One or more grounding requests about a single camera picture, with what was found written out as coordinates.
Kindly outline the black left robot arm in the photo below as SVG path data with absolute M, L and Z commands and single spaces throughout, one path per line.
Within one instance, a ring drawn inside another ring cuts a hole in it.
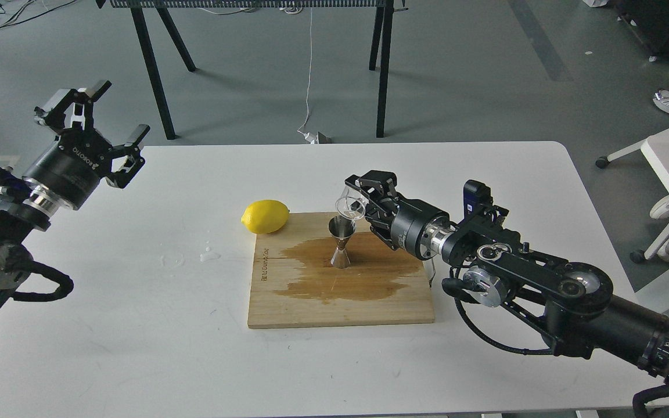
M 139 125 L 124 145 L 112 145 L 93 124 L 93 104 L 111 87 L 59 90 L 35 108 L 35 122 L 51 128 L 52 145 L 21 178 L 0 167 L 0 308 L 8 300 L 48 302 L 63 299 L 74 283 L 66 273 L 33 259 L 23 244 L 32 230 L 45 231 L 59 207 L 76 211 L 101 180 L 127 187 L 145 164 Z

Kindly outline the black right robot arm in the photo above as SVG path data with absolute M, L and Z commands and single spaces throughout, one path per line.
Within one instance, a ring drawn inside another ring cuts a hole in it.
M 418 260 L 438 257 L 449 265 L 443 290 L 485 342 L 512 354 L 581 359 L 599 348 L 663 377 L 661 386 L 635 394 L 637 417 L 648 416 L 648 402 L 669 397 L 669 317 L 615 296 L 611 278 L 594 265 L 531 250 L 517 231 L 504 227 L 509 212 L 494 204 L 484 183 L 465 183 L 464 217 L 458 223 L 438 207 L 398 193 L 392 172 L 370 170 L 344 183 L 341 215 L 363 217 L 393 250 L 401 248 Z M 537 331 L 546 348 L 495 341 L 468 318 L 465 302 L 504 308 Z

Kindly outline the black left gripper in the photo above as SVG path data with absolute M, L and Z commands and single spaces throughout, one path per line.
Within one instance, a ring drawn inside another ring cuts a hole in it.
M 91 88 L 61 88 L 43 107 L 35 107 L 34 121 L 56 133 L 53 145 L 24 173 L 24 178 L 48 188 L 77 211 L 105 177 L 108 185 L 124 189 L 145 164 L 141 141 L 150 130 L 140 124 L 127 143 L 112 144 L 95 129 L 93 104 L 112 86 L 99 80 Z M 125 157 L 112 172 L 112 161 Z

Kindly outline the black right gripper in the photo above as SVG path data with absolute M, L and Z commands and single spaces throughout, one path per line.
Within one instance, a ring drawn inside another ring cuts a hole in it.
M 369 170 L 350 175 L 344 183 L 369 199 L 364 216 L 369 230 L 393 251 L 401 248 L 419 260 L 429 260 L 451 235 L 448 214 L 422 200 L 400 198 L 392 172 Z

